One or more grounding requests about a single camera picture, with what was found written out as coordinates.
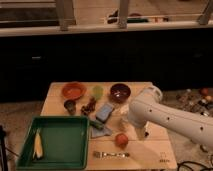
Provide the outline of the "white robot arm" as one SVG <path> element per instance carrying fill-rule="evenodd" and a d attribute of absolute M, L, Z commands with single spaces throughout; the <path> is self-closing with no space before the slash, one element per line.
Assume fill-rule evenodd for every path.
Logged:
<path fill-rule="evenodd" d="M 213 118 L 162 105 L 162 98 L 158 87 L 144 88 L 129 103 L 129 122 L 139 129 L 152 122 L 213 149 Z"/>

